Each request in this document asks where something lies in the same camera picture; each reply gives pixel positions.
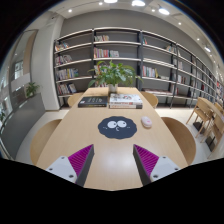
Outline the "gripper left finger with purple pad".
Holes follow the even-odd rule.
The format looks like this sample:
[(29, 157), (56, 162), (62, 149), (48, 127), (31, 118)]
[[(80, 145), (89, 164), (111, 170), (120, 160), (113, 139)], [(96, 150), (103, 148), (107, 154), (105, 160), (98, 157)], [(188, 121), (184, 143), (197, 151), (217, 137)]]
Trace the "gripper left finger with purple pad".
[(69, 157), (60, 156), (47, 171), (83, 187), (94, 157), (94, 145), (86, 146)]

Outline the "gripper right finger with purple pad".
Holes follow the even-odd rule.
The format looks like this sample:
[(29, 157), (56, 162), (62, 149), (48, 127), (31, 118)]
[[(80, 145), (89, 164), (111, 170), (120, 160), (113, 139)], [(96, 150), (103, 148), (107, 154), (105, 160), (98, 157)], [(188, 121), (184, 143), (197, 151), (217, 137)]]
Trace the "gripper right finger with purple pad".
[(133, 156), (143, 185), (148, 185), (180, 170), (168, 157), (159, 157), (136, 144), (133, 145)]

